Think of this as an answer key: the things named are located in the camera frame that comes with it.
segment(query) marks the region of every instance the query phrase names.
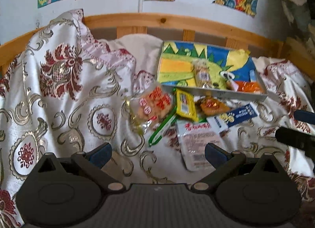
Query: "white wall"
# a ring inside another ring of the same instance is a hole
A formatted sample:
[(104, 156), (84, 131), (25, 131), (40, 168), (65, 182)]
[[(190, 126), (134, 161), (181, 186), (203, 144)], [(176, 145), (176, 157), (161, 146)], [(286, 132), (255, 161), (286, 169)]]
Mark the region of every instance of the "white wall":
[[(284, 40), (288, 22), (280, 0), (258, 0), (253, 18), (237, 10), (212, 4), (214, 0), (145, 1), (143, 12), (181, 14), (230, 24), (256, 34)], [(86, 16), (138, 11), (139, 0), (62, 0), (37, 8), (37, 0), (0, 0), (0, 43), (45, 26), (70, 9), (83, 8)]]

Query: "colorful box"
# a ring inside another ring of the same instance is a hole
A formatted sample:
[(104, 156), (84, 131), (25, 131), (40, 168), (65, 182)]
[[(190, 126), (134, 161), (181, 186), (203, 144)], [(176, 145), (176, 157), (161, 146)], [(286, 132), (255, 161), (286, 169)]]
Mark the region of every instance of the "colorful box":
[[(207, 62), (213, 88), (196, 87), (193, 60), (204, 59)], [(167, 41), (163, 44), (160, 56), (157, 80), (165, 90), (172, 92), (174, 87), (193, 95), (213, 95), (216, 97), (249, 101), (264, 101), (267, 90), (262, 82), (248, 51), (232, 50), (201, 43)], [(228, 90), (226, 81), (251, 82), (259, 84), (262, 93), (248, 93)]]

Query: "snack wrapper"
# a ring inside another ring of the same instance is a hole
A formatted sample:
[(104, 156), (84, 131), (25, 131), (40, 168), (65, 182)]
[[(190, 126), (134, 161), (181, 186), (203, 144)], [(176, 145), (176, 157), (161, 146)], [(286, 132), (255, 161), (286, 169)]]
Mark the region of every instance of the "snack wrapper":
[(209, 68), (205, 60), (195, 60), (194, 65), (194, 75), (196, 80), (196, 86), (201, 88), (212, 87), (211, 77), (209, 73)]
[(257, 82), (235, 81), (238, 84), (237, 91), (261, 94), (261, 88)]
[(234, 109), (214, 117), (207, 117), (207, 121), (217, 133), (228, 130), (230, 127), (257, 117), (257, 113), (249, 103), (240, 108)]
[(176, 103), (176, 114), (188, 118), (193, 121), (198, 121), (196, 106), (194, 97), (187, 92), (180, 89), (175, 89), (175, 103)]
[(176, 107), (170, 112), (170, 114), (163, 120), (159, 127), (149, 138), (149, 147), (156, 145), (163, 137), (164, 133), (174, 124), (176, 121)]
[(149, 126), (153, 126), (165, 118), (174, 107), (170, 96), (162, 91), (160, 83), (152, 83), (140, 97), (130, 100), (130, 110), (137, 127), (145, 133)]
[(202, 109), (202, 112), (207, 116), (214, 116), (230, 110), (224, 103), (220, 102), (211, 96), (206, 96), (198, 100), (198, 104)]
[(181, 153), (189, 171), (209, 169), (212, 165), (206, 160), (204, 150), (211, 142), (220, 148), (223, 147), (221, 137), (207, 122), (192, 123), (177, 120), (177, 137), (181, 147)]

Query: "white brocade blanket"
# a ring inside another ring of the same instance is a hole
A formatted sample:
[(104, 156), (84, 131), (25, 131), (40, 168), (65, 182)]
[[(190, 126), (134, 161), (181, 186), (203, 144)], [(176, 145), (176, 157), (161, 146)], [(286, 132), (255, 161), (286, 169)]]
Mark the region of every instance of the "white brocade blanket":
[[(113, 155), (103, 170), (127, 186), (192, 184), (213, 171), (186, 170), (175, 127), (149, 148), (151, 134), (139, 136), (130, 123), (125, 97), (138, 95), (154, 80), (162, 41), (150, 35), (95, 40), (82, 19), (83, 11), (74, 10), (51, 21), (1, 79), (0, 227), (23, 224), (15, 195), (45, 152), (68, 157), (110, 142)], [(314, 127), (293, 118), (296, 109), (313, 111), (309, 84), (286, 61), (269, 64), (261, 76), (269, 97), (254, 103), (259, 117), (230, 128), (222, 137), (224, 148), (250, 157), (273, 153), (303, 198), (312, 201), (313, 163), (274, 138), (279, 126), (315, 134)], [(248, 102), (230, 103), (237, 107)]]

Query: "yellow packet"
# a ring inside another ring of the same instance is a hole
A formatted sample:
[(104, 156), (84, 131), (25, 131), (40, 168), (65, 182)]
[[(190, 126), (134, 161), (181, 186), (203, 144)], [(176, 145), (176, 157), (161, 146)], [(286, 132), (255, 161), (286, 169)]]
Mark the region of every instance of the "yellow packet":
[(175, 102), (176, 102), (176, 114), (191, 119), (195, 122), (199, 121), (197, 116), (196, 106), (194, 103), (194, 97), (187, 92), (180, 89), (175, 89)]

